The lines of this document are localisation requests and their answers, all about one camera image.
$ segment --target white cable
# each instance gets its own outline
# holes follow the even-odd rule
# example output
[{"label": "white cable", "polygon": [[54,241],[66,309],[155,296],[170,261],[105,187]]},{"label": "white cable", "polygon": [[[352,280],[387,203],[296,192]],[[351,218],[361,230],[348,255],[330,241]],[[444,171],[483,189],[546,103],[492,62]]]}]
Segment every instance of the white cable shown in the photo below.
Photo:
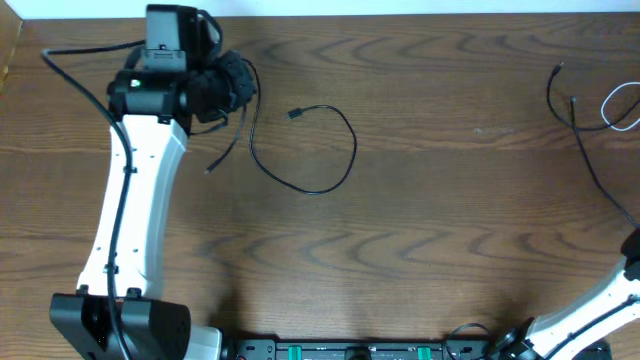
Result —
[{"label": "white cable", "polygon": [[[620,90],[623,87],[628,86],[628,85],[640,85],[640,82],[631,81],[631,82],[628,82],[628,83],[624,83],[624,84],[618,86],[617,88],[615,88],[615,90],[613,90],[611,92],[611,94],[609,94],[609,96],[607,96],[607,98],[604,99],[604,102],[602,103],[602,107],[600,107],[600,115],[602,115],[602,120],[604,120],[604,122],[606,122],[607,125],[611,125],[611,123],[609,122],[607,117],[604,115],[604,107],[605,107],[605,105],[607,105],[607,101],[609,101],[609,99],[613,96],[613,94],[615,94],[618,90]],[[611,128],[613,130],[616,130],[616,131],[627,131],[627,130],[630,130],[631,128],[633,128],[634,126],[636,126],[638,123],[640,123],[640,118],[638,118],[638,120],[636,120],[636,122],[634,122],[633,124],[627,126],[624,129],[620,129],[620,128],[617,128],[615,126],[612,126]]]}]

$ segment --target wood grain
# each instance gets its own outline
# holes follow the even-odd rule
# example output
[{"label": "wood grain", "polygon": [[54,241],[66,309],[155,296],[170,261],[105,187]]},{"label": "wood grain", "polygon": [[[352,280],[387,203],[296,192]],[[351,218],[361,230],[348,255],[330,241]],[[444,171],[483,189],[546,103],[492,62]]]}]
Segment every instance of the wood grain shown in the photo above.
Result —
[{"label": "wood grain", "polygon": [[0,91],[9,73],[9,62],[18,42],[21,27],[22,19],[4,0],[0,0]]},{"label": "wood grain", "polygon": [[[597,124],[604,97],[640,75],[637,14],[221,19],[228,48],[260,71],[258,147],[278,175],[323,187],[307,197],[268,179],[241,146],[204,168],[233,130],[194,138],[174,184],[166,297],[197,323],[282,338],[442,337],[567,305],[619,256],[631,231],[587,177],[554,101],[578,97]],[[39,59],[44,47],[137,40],[141,20],[29,21],[0,108],[0,356],[70,358],[50,325],[93,242],[109,162],[107,125]],[[96,94],[124,53],[57,59]],[[622,111],[638,96],[612,104]],[[640,116],[634,112],[632,118]],[[232,120],[231,127],[237,124]],[[584,141],[603,183],[640,216],[640,135]],[[611,335],[637,358],[640,327]]]}]

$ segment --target white wall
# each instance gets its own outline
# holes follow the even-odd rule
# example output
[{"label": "white wall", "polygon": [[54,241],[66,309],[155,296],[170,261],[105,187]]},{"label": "white wall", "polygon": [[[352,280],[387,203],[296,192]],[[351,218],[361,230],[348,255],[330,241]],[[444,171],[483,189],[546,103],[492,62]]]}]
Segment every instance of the white wall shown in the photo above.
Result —
[{"label": "white wall", "polygon": [[181,4],[213,16],[640,11],[640,0],[6,0],[23,19],[144,17],[145,6]]}]

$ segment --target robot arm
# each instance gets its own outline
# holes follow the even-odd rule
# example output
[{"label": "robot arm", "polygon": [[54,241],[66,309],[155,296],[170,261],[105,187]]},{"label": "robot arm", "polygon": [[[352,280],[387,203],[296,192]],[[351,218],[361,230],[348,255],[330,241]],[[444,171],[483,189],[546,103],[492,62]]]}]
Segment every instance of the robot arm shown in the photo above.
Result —
[{"label": "robot arm", "polygon": [[[169,124],[154,115],[125,115],[119,124],[132,148],[131,177],[117,247],[116,296],[135,288],[145,298],[162,298],[162,249],[173,179],[187,146],[187,134],[177,121]],[[107,249],[122,188],[125,159],[122,144],[111,129],[111,169],[91,255],[77,288],[107,295],[104,271]]]},{"label": "robot arm", "polygon": [[[98,233],[76,294],[54,294],[49,312],[53,325],[85,359],[120,359],[125,350],[134,359],[220,355],[219,330],[192,326],[186,306],[160,299],[167,210],[192,115],[203,123],[224,120],[212,127],[220,128],[226,125],[227,114],[244,107],[256,89],[238,53],[219,56],[221,44],[221,29],[206,12],[149,5],[144,49],[132,52],[109,85],[109,112],[114,118],[111,169]],[[45,51],[43,56],[68,80],[49,53],[100,51],[105,50]],[[144,67],[137,70],[140,58]],[[108,249],[128,155],[116,128],[131,148],[133,171],[127,170],[131,176],[128,192],[122,192],[126,198],[113,259]],[[110,269],[115,270],[115,291],[109,294]],[[115,307],[110,302],[114,297],[121,299]]]},{"label": "robot arm", "polygon": [[566,308],[535,318],[502,359],[573,359],[582,349],[640,318],[640,230],[622,247],[624,257],[599,284]]}]

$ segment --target loose cable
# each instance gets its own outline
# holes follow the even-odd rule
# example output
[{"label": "loose cable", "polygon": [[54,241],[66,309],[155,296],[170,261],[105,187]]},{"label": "loose cable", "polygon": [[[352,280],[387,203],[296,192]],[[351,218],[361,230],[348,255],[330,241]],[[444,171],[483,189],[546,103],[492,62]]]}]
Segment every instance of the loose cable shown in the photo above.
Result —
[{"label": "loose cable", "polygon": [[242,115],[240,116],[240,124],[238,124],[238,130],[236,131],[236,136],[231,141],[231,144],[229,144],[229,147],[227,147],[227,150],[222,155],[220,155],[220,157],[216,161],[211,163],[211,165],[209,165],[209,167],[204,171],[205,174],[211,173],[213,169],[215,169],[218,165],[220,165],[222,160],[224,160],[227,157],[227,155],[229,155],[229,153],[231,152],[235,144],[238,142],[238,139],[240,139],[240,134],[242,132],[242,129],[244,128],[244,123],[246,118],[247,118],[247,105],[242,107]]},{"label": "loose cable", "polygon": [[138,61],[140,60],[140,58],[142,57],[142,50],[144,50],[144,46],[135,47],[133,51],[131,51],[127,56],[127,60],[125,61],[124,66],[122,68],[133,70],[138,64]]},{"label": "loose cable", "polygon": [[218,110],[220,112],[220,115],[222,116],[222,121],[219,122],[218,124],[213,125],[212,127],[208,128],[207,130],[204,131],[198,131],[198,132],[192,132],[189,135],[195,136],[195,135],[204,135],[204,134],[210,134],[214,131],[218,131],[220,129],[223,129],[225,127],[227,127],[227,125],[229,124],[229,115],[227,115],[226,112],[222,111],[222,110]]},{"label": "loose cable", "polygon": [[214,44],[211,51],[209,51],[209,53],[204,57],[204,63],[206,65],[210,65],[211,63],[213,63],[216,57],[218,57],[218,54],[220,54],[220,51],[222,50],[222,40],[224,38],[222,27],[220,26],[220,24],[218,24],[216,19],[213,18],[213,16],[209,15],[206,10],[199,9],[197,13],[198,15],[202,16],[218,33],[218,42]]},{"label": "loose cable", "polygon": [[[453,336],[455,336],[456,334],[458,334],[459,332],[466,330],[466,329],[472,329],[472,328],[478,328],[478,329],[482,329],[484,332],[487,333],[487,335],[489,335],[490,338],[493,338],[493,334],[491,333],[491,331],[489,331],[489,329],[487,329],[484,325],[482,324],[478,324],[478,323],[468,323],[468,324],[464,324],[461,326],[458,326],[455,330],[453,330],[451,333],[449,333],[449,335],[447,335],[447,337],[444,339],[444,343],[442,344],[442,347],[447,351],[447,354],[453,359],[453,360],[459,360],[459,358],[457,358],[454,354],[453,351],[451,351],[451,347],[449,346],[449,340],[451,340],[451,338]],[[475,359],[472,360],[482,360],[482,359],[486,359],[487,358],[487,349],[489,348],[489,346],[485,347],[484,350],[482,350],[482,356],[477,357]]]},{"label": "loose cable", "polygon": [[309,110],[313,110],[313,109],[330,109],[333,110],[334,112],[336,112],[338,115],[340,115],[340,117],[342,117],[342,120],[344,120],[344,123],[347,124],[347,127],[349,128],[349,131],[351,132],[351,136],[353,137],[353,152],[351,153],[351,160],[349,161],[349,166],[347,167],[347,170],[345,171],[344,175],[342,176],[342,178],[335,183],[333,186],[324,189],[324,190],[305,190],[301,187],[298,187],[296,185],[291,184],[290,182],[287,182],[285,180],[282,180],[281,178],[279,178],[278,176],[274,175],[271,171],[269,171],[269,169],[267,169],[258,159],[258,156],[256,155],[256,151],[255,151],[255,145],[254,145],[254,139],[255,139],[255,133],[256,133],[256,127],[258,124],[258,117],[260,115],[260,103],[262,100],[262,89],[260,86],[260,76],[258,75],[258,70],[256,69],[256,67],[253,65],[253,63],[251,61],[249,61],[248,59],[243,59],[247,65],[249,65],[249,67],[251,68],[251,70],[253,71],[253,74],[256,78],[256,88],[257,88],[257,100],[256,100],[256,110],[253,114],[253,121],[251,124],[251,130],[249,131],[249,153],[251,154],[251,157],[253,158],[253,160],[255,161],[256,165],[258,165],[258,167],[260,168],[260,170],[262,170],[265,174],[267,174],[270,178],[276,180],[277,182],[281,183],[282,185],[293,189],[297,192],[306,194],[306,195],[321,195],[321,194],[326,194],[328,192],[331,192],[335,189],[337,189],[340,185],[342,185],[342,183],[344,183],[344,181],[347,179],[347,177],[349,176],[349,173],[351,172],[351,168],[353,167],[353,163],[356,159],[356,152],[358,150],[358,138],[356,137],[356,133],[353,130],[353,128],[351,127],[351,124],[349,123],[349,120],[347,120],[347,117],[336,107],[331,106],[331,105],[314,105],[314,106],[310,106],[307,108],[297,108],[294,109],[292,111],[290,111],[288,113],[288,119],[293,119],[295,117],[298,117],[300,115],[302,115],[303,113],[305,113],[306,111]]},{"label": "loose cable", "polygon": [[584,145],[582,143],[582,139],[580,138],[580,132],[581,131],[600,131],[600,130],[608,129],[610,127],[615,126],[616,124],[618,124],[622,120],[624,120],[633,111],[633,109],[635,109],[638,106],[638,104],[640,104],[640,98],[621,117],[619,117],[615,121],[608,122],[605,125],[596,126],[596,127],[579,127],[579,126],[576,125],[576,115],[575,115],[576,98],[574,96],[572,96],[570,98],[570,103],[571,103],[571,122],[568,122],[564,118],[562,118],[556,112],[556,110],[553,108],[553,105],[551,103],[551,96],[550,96],[550,94],[551,94],[551,84],[553,82],[554,77],[556,75],[558,75],[558,73],[562,69],[562,65],[563,65],[563,63],[560,63],[559,65],[556,65],[556,67],[551,72],[551,76],[549,77],[549,81],[547,82],[547,105],[549,106],[549,110],[551,110],[551,113],[554,115],[554,117],[561,124],[563,124],[563,125],[565,125],[565,126],[567,126],[567,127],[569,127],[570,129],[573,130],[573,134],[576,137],[576,142],[578,143],[578,147],[580,148],[580,153],[582,154],[582,158],[584,159],[584,162],[587,165],[587,169],[589,170],[589,174],[591,175],[591,179],[593,180],[593,183],[596,185],[596,187],[600,190],[602,195],[604,195],[604,197],[607,200],[609,200],[609,202],[611,202],[611,204],[613,204],[613,206],[615,206],[629,220],[629,222],[633,225],[634,228],[638,228],[638,223],[636,222],[635,218],[629,213],[629,211],[627,211],[627,209],[625,209],[609,193],[609,191],[607,191],[607,189],[605,189],[605,187],[602,185],[602,183],[600,183],[600,180],[598,179],[598,176],[596,175],[596,172],[593,169],[593,166],[591,165],[591,161],[589,160],[589,156],[587,155],[587,152],[586,152],[586,150],[584,148]]},{"label": "loose cable", "polygon": [[609,94],[609,96],[607,96],[607,98],[606,98],[606,99],[604,99],[604,101],[602,102],[602,106],[600,107],[600,115],[602,115],[602,120],[604,120],[604,122],[605,122],[607,125],[610,125],[611,129],[613,129],[613,130],[615,130],[615,131],[622,131],[622,132],[624,132],[624,131],[627,131],[627,130],[632,129],[633,127],[635,127],[636,125],[638,125],[638,123],[640,123],[640,118],[638,118],[638,120],[636,120],[633,124],[631,124],[631,125],[627,126],[626,128],[621,129],[621,128],[619,128],[619,127],[616,127],[616,126],[614,126],[614,125],[611,125],[611,122],[609,122],[609,119],[607,119],[607,116],[604,114],[604,107],[607,105],[607,102],[609,101],[609,99],[611,99],[611,97],[613,96],[613,94],[615,94],[618,90],[622,89],[623,87],[630,86],[630,85],[640,85],[640,82],[637,82],[637,81],[631,81],[631,82],[624,83],[624,84],[622,84],[622,85],[618,86],[617,88],[615,88],[615,89],[611,92],[611,94]]},{"label": "loose cable", "polygon": [[122,355],[126,360],[131,360],[131,353],[129,348],[127,347],[127,343],[124,339],[124,335],[122,333],[122,324],[120,321],[120,317],[118,316],[118,311],[116,307],[116,285],[115,285],[115,258],[116,258],[116,248],[118,244],[118,237],[120,235],[120,226],[122,224],[122,217],[124,213],[124,207],[127,200],[127,193],[129,192],[129,183],[131,181],[131,174],[133,173],[133,164],[132,164],[132,155],[131,155],[131,147],[129,142],[127,141],[124,132],[116,123],[113,114],[109,112],[100,101],[87,90],[84,86],[82,86],[79,82],[77,82],[74,78],[72,78],[69,74],[64,72],[58,65],[56,65],[51,59],[50,55],[76,55],[76,54],[94,54],[101,53],[107,51],[116,51],[121,49],[127,49],[132,47],[137,47],[140,45],[144,45],[144,40],[136,41],[133,43],[126,43],[114,46],[107,47],[98,47],[98,48],[89,48],[89,49],[62,49],[62,50],[51,50],[44,49],[42,50],[42,59],[44,62],[58,75],[60,75],[65,81],[67,81],[71,86],[76,88],[80,93],[82,93],[91,104],[93,104],[96,109],[107,119],[109,125],[113,128],[116,136],[120,140],[122,144],[122,149],[125,155],[125,166],[124,166],[124,178],[122,181],[122,190],[120,191],[120,199],[118,200],[118,208],[116,209],[116,215],[113,223],[113,230],[111,233],[111,241],[109,243],[109,255],[107,258],[107,307],[109,309],[109,320],[111,322],[111,327],[116,336],[116,340],[118,345],[120,346],[120,350],[122,351]]}]

